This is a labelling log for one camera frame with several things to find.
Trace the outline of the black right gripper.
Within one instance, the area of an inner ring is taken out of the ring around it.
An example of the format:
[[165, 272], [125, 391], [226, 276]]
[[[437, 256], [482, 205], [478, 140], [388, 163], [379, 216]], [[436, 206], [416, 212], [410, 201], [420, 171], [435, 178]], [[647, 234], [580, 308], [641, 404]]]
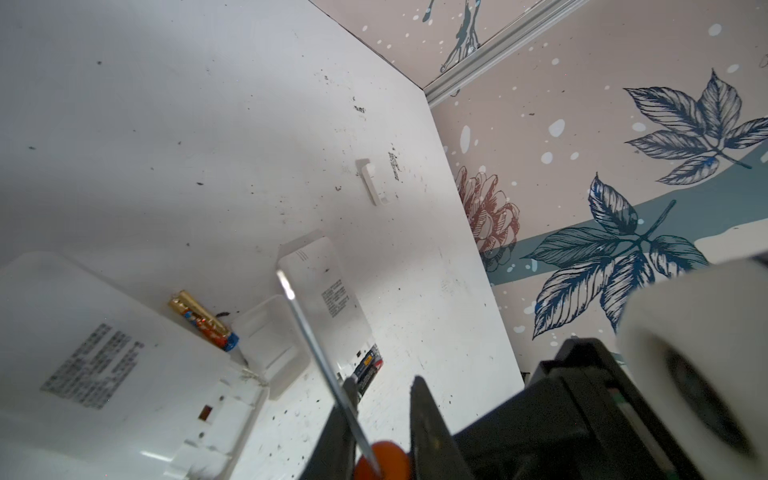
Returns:
[[410, 437], [412, 478], [420, 480], [701, 476], [597, 339], [566, 341], [522, 391], [456, 441], [426, 381], [416, 376]]

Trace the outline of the orange black screwdriver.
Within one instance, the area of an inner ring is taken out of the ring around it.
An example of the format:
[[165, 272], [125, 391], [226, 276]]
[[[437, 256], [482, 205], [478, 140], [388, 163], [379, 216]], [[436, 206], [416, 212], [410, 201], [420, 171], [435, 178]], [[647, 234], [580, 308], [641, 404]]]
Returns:
[[322, 342], [314, 333], [311, 322], [298, 300], [296, 288], [283, 270], [277, 270], [276, 275], [298, 329], [334, 399], [334, 406], [338, 405], [343, 409], [357, 442], [352, 479], [411, 479], [410, 459], [399, 445], [391, 441], [373, 443], [366, 437], [358, 419], [356, 379], [354, 377], [348, 377], [343, 381], [339, 379], [327, 358]]

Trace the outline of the white remote control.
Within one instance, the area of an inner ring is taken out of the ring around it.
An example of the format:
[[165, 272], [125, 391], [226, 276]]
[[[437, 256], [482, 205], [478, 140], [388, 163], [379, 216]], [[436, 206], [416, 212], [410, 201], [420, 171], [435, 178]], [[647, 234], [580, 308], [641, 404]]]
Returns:
[[267, 388], [67, 259], [1, 270], [5, 479], [227, 479]]
[[337, 376], [354, 377], [363, 397], [384, 361], [331, 240], [315, 231], [282, 245], [277, 267], [296, 288]]

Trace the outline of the gold blue AAA battery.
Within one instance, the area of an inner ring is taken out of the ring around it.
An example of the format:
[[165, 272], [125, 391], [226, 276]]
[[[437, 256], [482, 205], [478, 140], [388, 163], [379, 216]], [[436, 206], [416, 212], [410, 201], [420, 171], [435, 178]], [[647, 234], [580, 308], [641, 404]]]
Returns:
[[239, 337], [187, 291], [178, 292], [169, 300], [168, 304], [208, 341], [221, 350], [229, 352], [237, 346]]

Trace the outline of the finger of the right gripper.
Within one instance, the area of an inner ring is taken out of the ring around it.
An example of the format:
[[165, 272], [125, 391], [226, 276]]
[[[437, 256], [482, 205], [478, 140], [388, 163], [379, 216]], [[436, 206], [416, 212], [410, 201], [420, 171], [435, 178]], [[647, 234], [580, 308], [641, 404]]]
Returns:
[[335, 405], [299, 479], [352, 479], [356, 446], [343, 409]]

